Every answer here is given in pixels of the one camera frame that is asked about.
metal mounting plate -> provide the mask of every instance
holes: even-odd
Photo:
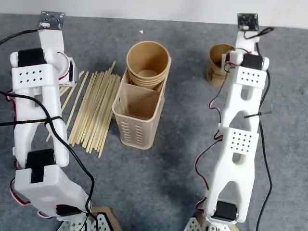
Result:
[[[62,30],[65,13],[41,11],[39,16],[38,28],[49,30]]]
[[[237,29],[239,31],[258,31],[259,21],[257,13],[238,13]]]
[[[105,214],[97,215],[97,220],[98,220],[100,231],[112,231],[113,230],[110,227],[108,218],[106,218]],[[88,227],[87,230],[85,226],[82,226],[83,223],[84,223],[84,219],[77,221],[77,222],[64,221],[57,231],[96,231],[95,222],[91,224],[90,220],[88,219],[87,220],[87,227]]]

black cable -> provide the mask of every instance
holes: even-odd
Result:
[[[34,32],[37,32],[37,31],[39,31],[39,30],[41,30],[41,29],[24,30],[24,31],[18,32],[18,33],[16,33],[16,34],[10,35],[10,36],[8,36],[8,37],[2,39],[2,40],[0,41],[0,45],[2,45],[2,44],[5,43],[6,41],[8,41],[8,40],[10,40],[10,39],[12,39],[12,38],[14,38],[14,37],[17,37],[17,36],[20,36],[20,35],[25,35],[25,34],[34,33]]]
[[[249,51],[248,51],[248,50],[246,50],[246,49],[244,49],[244,48],[241,48],[241,47],[237,47],[237,48],[235,48],[235,49],[240,49],[240,50],[245,51],[246,53],[249,53]]]
[[[260,48],[259,48],[259,43],[256,43],[256,49],[257,49],[257,52],[258,52],[258,55],[261,56],[261,52],[260,52]],[[270,89],[270,72],[269,70],[266,70],[267,72],[267,76],[268,76],[268,84],[266,86],[266,90],[262,96],[262,99],[261,99],[261,102],[260,102],[260,107],[259,109],[261,108],[267,94],[268,94],[268,91]],[[262,127],[262,123],[261,123],[261,119],[259,121],[259,129],[260,129],[260,135],[261,135],[261,141],[262,141],[262,151],[263,151],[263,158],[264,158],[264,163],[265,163],[265,168],[266,168],[266,171],[267,171],[267,174],[268,174],[268,178],[269,178],[269,191],[268,191],[268,194],[266,195],[266,198],[263,202],[263,205],[262,205],[262,208],[260,210],[260,213],[259,213],[259,217],[258,217],[258,220],[257,220],[257,225],[256,225],[256,231],[259,230],[259,225],[260,225],[260,221],[261,221],[261,218],[262,218],[262,215],[263,215],[263,211],[264,211],[264,208],[269,200],[269,197],[270,197],[270,194],[271,194],[271,191],[272,191],[272,188],[273,188],[273,183],[272,183],[272,180],[271,180],[271,176],[270,176],[270,169],[269,169],[269,165],[268,165],[268,161],[267,161],[267,157],[266,157],[266,151],[265,151],[265,138],[264,138],[264,132],[263,132],[263,127]]]
[[[96,230],[98,231],[98,220],[97,218],[91,213],[91,211],[89,210],[89,203],[91,201],[91,198],[92,198],[92,194],[93,194],[93,191],[94,191],[94,184],[95,184],[95,180],[94,180],[94,177],[92,176],[92,174],[86,169],[86,167],[83,165],[83,163],[81,162],[81,160],[79,159],[79,157],[77,156],[77,154],[75,153],[75,151],[58,135],[58,133],[56,132],[55,130],[55,127],[53,125],[53,122],[52,122],[52,118],[48,112],[48,110],[45,108],[45,106],[39,101],[37,100],[36,98],[33,98],[33,97],[30,97],[30,96],[27,96],[27,95],[19,95],[19,94],[11,94],[11,93],[6,93],[6,92],[3,92],[3,91],[0,91],[0,94],[1,95],[4,95],[4,96],[9,96],[9,97],[15,97],[15,98],[23,98],[23,99],[28,99],[28,100],[32,100],[34,101],[35,103],[37,103],[41,108],[42,110],[44,111],[45,115],[46,115],[46,121],[49,123],[50,127],[51,127],[51,130],[53,132],[53,134],[55,135],[55,137],[69,150],[69,152],[73,155],[73,157],[76,159],[77,163],[79,164],[79,166],[82,168],[82,170],[88,175],[88,177],[91,179],[91,188],[90,188],[90,192],[89,192],[89,195],[88,195],[88,198],[87,198],[87,201],[86,201],[86,206],[85,206],[85,209],[88,213],[87,216],[91,216],[95,219],[95,223],[96,223]]]
[[[272,32],[274,29],[275,28],[273,28],[273,27],[266,27],[265,29],[261,30],[258,34],[250,36],[250,37],[246,37],[246,31],[245,31],[244,32],[244,39],[253,39],[253,38],[256,38],[256,37],[260,37],[262,35],[266,35],[266,34]]]
[[[261,140],[262,140],[262,150],[263,150],[263,157],[264,157],[264,163],[265,163],[265,167],[266,167],[266,171],[267,171],[267,174],[268,174],[268,178],[269,178],[269,192],[265,198],[265,201],[262,205],[262,208],[261,208],[261,211],[259,213],[259,217],[258,217],[258,221],[257,221],[257,226],[256,226],[256,231],[259,230],[259,225],[260,225],[260,221],[261,221],[261,218],[262,218],[262,214],[263,214],[263,211],[264,211],[264,208],[266,206],[266,203],[268,202],[269,200],[269,196],[271,194],[271,191],[273,189],[273,183],[272,183],[272,180],[271,180],[271,176],[270,176],[270,169],[269,169],[269,165],[268,165],[268,160],[267,160],[267,157],[266,157],[266,152],[265,152],[265,139],[264,139],[264,133],[263,133],[263,127],[262,127],[262,123],[261,123],[261,119],[259,121],[259,128],[260,128],[260,134],[261,134]]]
[[[56,116],[56,117],[53,117],[51,119],[52,120],[62,119],[62,117],[61,116]],[[32,120],[10,121],[10,122],[0,123],[0,127],[9,126],[9,125],[17,125],[17,124],[41,123],[41,122],[48,122],[48,121],[46,119],[32,119]]]
[[[259,48],[259,43],[257,42],[256,43],[256,49],[257,49],[257,52],[258,52],[258,55],[261,56],[261,52],[260,52],[260,48]],[[262,99],[261,99],[261,102],[260,102],[260,108],[265,100],[265,97],[267,96],[268,92],[269,92],[269,89],[270,89],[270,72],[269,70],[267,69],[266,70],[266,73],[267,73],[267,76],[268,76],[268,84],[266,86],[266,89],[265,89],[265,92],[262,96]]]

beige plastic caddy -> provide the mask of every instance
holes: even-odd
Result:
[[[159,43],[145,41],[129,50],[128,69],[112,105],[123,144],[144,150],[152,147],[170,65],[171,57]]]

cup rim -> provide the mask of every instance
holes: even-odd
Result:
[[[168,63],[169,63],[169,60],[170,60],[170,55],[169,55],[168,50],[167,50],[162,44],[160,44],[160,43],[158,43],[158,42],[155,42],[155,41],[142,41],[142,42],[138,42],[138,43],[136,43],[135,45],[133,45],[133,46],[129,49],[129,51],[128,51],[127,55],[126,55],[126,65],[127,65],[127,68],[129,69],[129,71],[130,71],[136,78],[140,78],[140,79],[142,79],[142,80],[154,80],[154,79],[158,78],[160,75],[162,75],[162,74],[164,74],[164,73],[166,72],[166,70],[168,69],[168,63],[167,63],[167,65],[166,65],[165,69],[164,69],[161,73],[157,74],[156,76],[152,76],[152,77],[143,77],[143,76],[140,76],[140,75],[136,74],[136,73],[130,68],[130,66],[129,66],[129,64],[128,64],[128,55],[129,55],[129,53],[131,52],[131,50],[132,50],[134,47],[136,47],[136,46],[138,46],[138,45],[140,45],[140,44],[142,44],[142,43],[155,43],[156,45],[159,45],[160,47],[162,47],[162,48],[165,50],[165,52],[167,53],[167,55],[168,55]]]

cable tie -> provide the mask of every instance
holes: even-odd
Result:
[[[250,117],[254,117],[254,116],[261,116],[261,115],[266,115],[266,114],[271,114],[272,111],[267,111],[267,112],[258,112],[256,114],[252,114],[252,115],[245,115],[244,118],[250,118]]]

